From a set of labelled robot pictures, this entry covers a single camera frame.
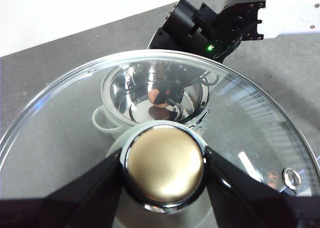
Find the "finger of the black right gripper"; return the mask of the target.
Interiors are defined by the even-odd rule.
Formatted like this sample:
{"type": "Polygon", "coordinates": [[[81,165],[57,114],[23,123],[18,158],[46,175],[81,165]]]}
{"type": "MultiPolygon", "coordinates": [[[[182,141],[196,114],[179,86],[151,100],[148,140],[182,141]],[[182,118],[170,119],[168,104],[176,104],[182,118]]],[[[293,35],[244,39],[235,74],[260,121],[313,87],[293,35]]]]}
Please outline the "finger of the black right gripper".
{"type": "Polygon", "coordinates": [[[165,92],[161,92],[158,89],[153,89],[152,90],[152,103],[155,106],[167,106],[166,99],[167,99],[167,94],[165,92]]]}
{"type": "Polygon", "coordinates": [[[170,85],[168,91],[167,104],[181,104],[185,92],[184,87],[181,84],[173,83],[170,85]]]}

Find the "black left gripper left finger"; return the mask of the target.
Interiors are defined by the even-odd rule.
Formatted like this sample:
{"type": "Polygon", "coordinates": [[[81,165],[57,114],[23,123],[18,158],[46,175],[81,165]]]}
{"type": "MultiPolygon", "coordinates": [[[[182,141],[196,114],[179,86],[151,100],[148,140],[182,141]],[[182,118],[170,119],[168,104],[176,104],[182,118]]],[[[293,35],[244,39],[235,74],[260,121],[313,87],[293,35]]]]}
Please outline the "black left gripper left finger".
{"type": "Polygon", "coordinates": [[[2,228],[110,228],[123,188],[121,151],[39,199],[0,202],[2,228]]]}

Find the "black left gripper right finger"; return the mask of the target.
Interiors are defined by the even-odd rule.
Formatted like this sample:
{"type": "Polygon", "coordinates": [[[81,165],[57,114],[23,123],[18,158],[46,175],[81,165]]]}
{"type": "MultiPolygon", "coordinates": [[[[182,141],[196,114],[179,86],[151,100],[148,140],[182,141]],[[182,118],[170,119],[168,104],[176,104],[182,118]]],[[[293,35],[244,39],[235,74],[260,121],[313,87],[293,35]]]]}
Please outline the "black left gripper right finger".
{"type": "Polygon", "coordinates": [[[206,147],[206,187],[220,228],[318,228],[320,198],[294,197],[256,181],[206,147]]]}

